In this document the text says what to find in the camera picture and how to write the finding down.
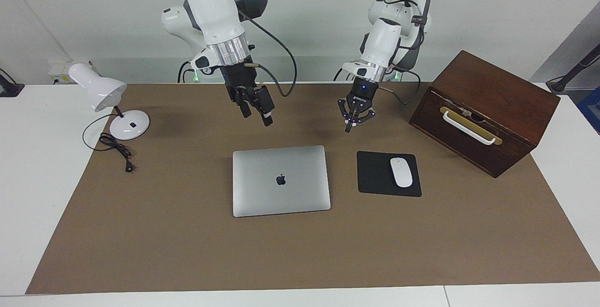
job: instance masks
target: wall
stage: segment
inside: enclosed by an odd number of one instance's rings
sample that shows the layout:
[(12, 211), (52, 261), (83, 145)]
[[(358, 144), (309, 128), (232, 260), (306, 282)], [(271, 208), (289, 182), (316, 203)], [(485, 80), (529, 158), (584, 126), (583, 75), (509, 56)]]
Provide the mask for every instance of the wall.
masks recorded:
[[(563, 76), (600, 44), (600, 2), (572, 31), (531, 77), (534, 82), (546, 82)], [(566, 89), (595, 89), (600, 87), (600, 61), (594, 63), (566, 85)]]
[[(105, 76), (126, 82), (174, 82), (187, 45), (167, 34), (161, 11), (180, 0), (25, 0), (69, 57), (92, 60)], [(357, 59), (371, 27), (367, 10), (374, 0), (270, 0), (258, 19), (298, 58), (300, 80), (330, 80), (345, 61)], [(434, 79), (461, 49), (528, 79), (546, 61), (598, 0), (433, 0), (433, 27), (415, 71)], [(47, 60), (60, 55), (39, 38), (23, 36), (21, 10), (0, 9), (3, 34), (19, 38), (13, 49), (2, 36), (0, 64), (26, 82), (45, 82)], [(255, 61), (280, 80), (292, 78), (283, 49), (245, 23), (256, 44)], [(36, 57), (24, 60), (27, 55)]]

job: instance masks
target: lamp shade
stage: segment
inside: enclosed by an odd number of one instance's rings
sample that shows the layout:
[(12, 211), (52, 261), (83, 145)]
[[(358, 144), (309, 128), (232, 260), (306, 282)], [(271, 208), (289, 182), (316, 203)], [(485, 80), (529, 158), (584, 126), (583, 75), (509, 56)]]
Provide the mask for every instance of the lamp shade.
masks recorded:
[(73, 64), (69, 68), (69, 76), (86, 89), (88, 100), (96, 112), (107, 107), (118, 106), (120, 96), (127, 89), (125, 83), (112, 78), (103, 78), (83, 63)]

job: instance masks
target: blue object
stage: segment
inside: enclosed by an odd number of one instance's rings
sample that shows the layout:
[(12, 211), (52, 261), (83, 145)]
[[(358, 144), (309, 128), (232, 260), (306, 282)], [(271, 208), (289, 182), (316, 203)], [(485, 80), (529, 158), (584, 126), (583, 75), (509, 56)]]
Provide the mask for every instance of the blue object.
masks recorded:
[(585, 119), (600, 134), (600, 87), (597, 87), (586, 98), (577, 104)]

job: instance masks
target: table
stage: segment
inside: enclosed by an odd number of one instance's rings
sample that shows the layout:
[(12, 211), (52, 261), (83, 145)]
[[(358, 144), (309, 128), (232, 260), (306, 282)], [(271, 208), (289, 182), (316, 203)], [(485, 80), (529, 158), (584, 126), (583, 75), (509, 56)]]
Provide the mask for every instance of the table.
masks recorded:
[[(600, 283), (431, 286), (351, 290), (179, 292), (18, 297), (36, 270), (45, 246), (90, 158), (81, 129), (94, 113), (76, 85), (28, 86), (18, 98), (0, 102), (0, 306), (36, 305), (312, 305), (475, 306), (594, 305)], [(48, 135), (48, 132), (61, 134)], [(90, 140), (102, 123), (90, 131)], [(562, 97), (540, 146), (532, 153), (596, 266), (600, 264), (600, 137)]]

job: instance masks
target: computer mouse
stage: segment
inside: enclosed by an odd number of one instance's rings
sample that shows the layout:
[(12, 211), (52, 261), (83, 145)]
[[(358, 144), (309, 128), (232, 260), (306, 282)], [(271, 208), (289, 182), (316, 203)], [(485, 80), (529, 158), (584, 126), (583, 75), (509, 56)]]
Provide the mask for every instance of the computer mouse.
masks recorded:
[(402, 157), (395, 157), (390, 159), (392, 166), (392, 173), (394, 173), (394, 179), (396, 185), (399, 187), (409, 187), (412, 185), (412, 173), (409, 163)]

